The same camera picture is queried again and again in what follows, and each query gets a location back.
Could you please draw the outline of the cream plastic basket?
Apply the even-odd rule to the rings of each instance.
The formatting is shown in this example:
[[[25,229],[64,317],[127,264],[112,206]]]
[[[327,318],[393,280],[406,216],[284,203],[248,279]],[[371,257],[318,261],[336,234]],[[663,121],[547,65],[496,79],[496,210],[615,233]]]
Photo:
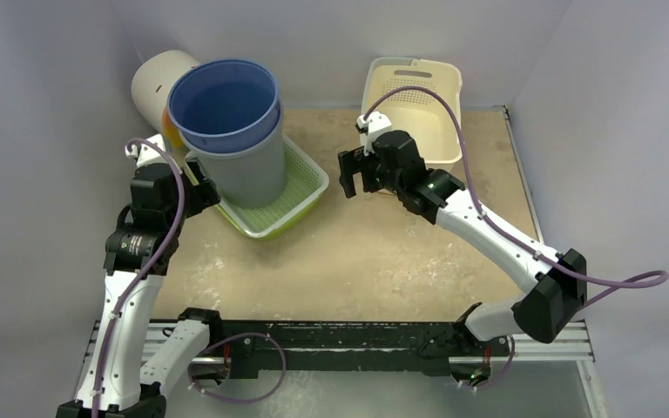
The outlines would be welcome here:
[[[418,86],[438,94],[461,119],[461,72],[453,65],[413,57],[379,57],[368,70],[361,111],[383,95],[403,86]],[[393,128],[415,139],[427,167],[449,172],[462,158],[455,127],[444,107],[422,91],[401,91],[376,110],[389,117]]]

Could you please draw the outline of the grey plastic bucket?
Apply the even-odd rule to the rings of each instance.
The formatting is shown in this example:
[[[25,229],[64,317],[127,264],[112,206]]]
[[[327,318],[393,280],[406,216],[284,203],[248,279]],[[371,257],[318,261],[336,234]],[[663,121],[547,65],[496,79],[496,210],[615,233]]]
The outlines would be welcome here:
[[[206,152],[187,144],[189,159],[199,162],[225,201],[243,208],[266,206],[283,192],[286,163],[282,125],[258,144],[232,153]]]

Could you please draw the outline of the blue plastic bucket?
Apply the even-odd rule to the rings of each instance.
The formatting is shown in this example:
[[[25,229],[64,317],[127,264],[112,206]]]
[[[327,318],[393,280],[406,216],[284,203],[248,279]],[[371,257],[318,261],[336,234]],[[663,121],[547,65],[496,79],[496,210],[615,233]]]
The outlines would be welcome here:
[[[166,109],[184,140],[219,154],[257,145],[283,117],[274,74],[244,59],[192,68],[171,88]]]

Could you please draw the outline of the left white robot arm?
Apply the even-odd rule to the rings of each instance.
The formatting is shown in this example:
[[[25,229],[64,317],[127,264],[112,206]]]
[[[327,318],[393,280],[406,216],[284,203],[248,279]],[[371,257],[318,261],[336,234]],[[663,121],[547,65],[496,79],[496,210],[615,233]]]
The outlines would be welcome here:
[[[174,337],[160,360],[143,367],[147,328],[185,220],[220,202],[213,182],[194,185],[175,163],[138,165],[131,201],[120,211],[105,242],[105,296],[96,345],[75,398],[58,406],[58,417],[162,417],[179,378],[182,358],[194,347],[219,353],[225,333],[217,315],[200,310],[190,331]]]

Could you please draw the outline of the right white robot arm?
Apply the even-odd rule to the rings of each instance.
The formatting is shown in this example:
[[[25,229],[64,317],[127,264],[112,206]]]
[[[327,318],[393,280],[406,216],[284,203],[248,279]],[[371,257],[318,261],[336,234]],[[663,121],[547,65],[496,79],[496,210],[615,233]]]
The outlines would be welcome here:
[[[454,342],[461,352],[475,354],[488,340],[508,334],[549,344],[584,305],[586,285],[572,276],[585,272],[580,253],[539,245],[487,207],[476,206],[463,182],[425,165],[407,132],[381,135],[372,152],[362,147],[339,152],[338,163],[346,197],[355,196],[353,177],[361,174],[364,192],[392,192],[408,212],[476,248],[522,291],[516,300],[471,306],[456,322]]]

